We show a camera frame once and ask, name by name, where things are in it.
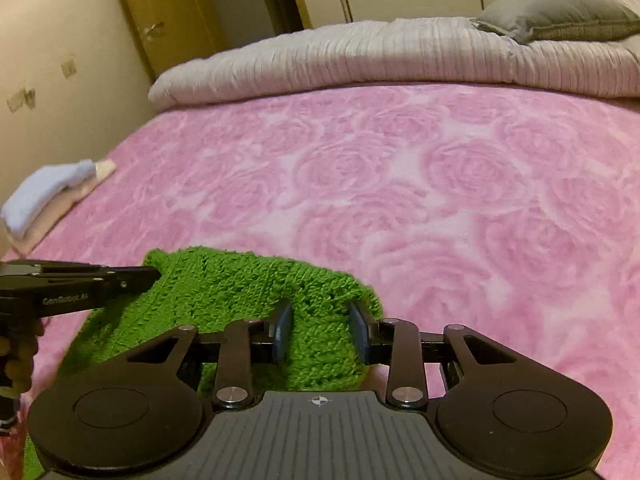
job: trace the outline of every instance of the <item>blue towel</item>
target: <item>blue towel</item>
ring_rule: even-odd
[[[77,186],[95,176],[95,164],[82,160],[77,164],[43,166],[28,176],[2,206],[0,216],[14,238],[22,238],[31,222],[65,187]]]

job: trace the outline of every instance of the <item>wooden door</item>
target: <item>wooden door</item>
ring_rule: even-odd
[[[125,1],[156,76],[226,48],[213,0]]]

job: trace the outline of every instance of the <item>hand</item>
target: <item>hand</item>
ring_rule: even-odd
[[[16,399],[31,389],[33,356],[38,352],[38,337],[44,334],[41,320],[0,336],[0,356],[6,356],[4,374],[11,386],[0,386],[0,396]]]

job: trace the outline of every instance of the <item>gray pillow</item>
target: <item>gray pillow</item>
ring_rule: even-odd
[[[640,32],[640,16],[616,0],[498,0],[473,21],[520,44],[615,41]]]

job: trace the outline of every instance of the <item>knitted texture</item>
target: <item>knitted texture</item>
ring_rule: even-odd
[[[304,262],[197,247],[167,254],[156,250],[145,265],[162,277],[132,303],[114,302],[93,311],[71,345],[60,376],[102,362],[177,325],[200,332],[223,330],[231,321],[266,317],[278,300],[288,298],[294,323],[287,363],[255,367],[258,388],[351,390],[366,368],[351,343],[347,304],[361,300],[382,314],[372,289],[353,276]],[[200,390],[212,386],[215,365],[206,365]],[[31,442],[25,448],[24,474],[35,479],[42,469]]]

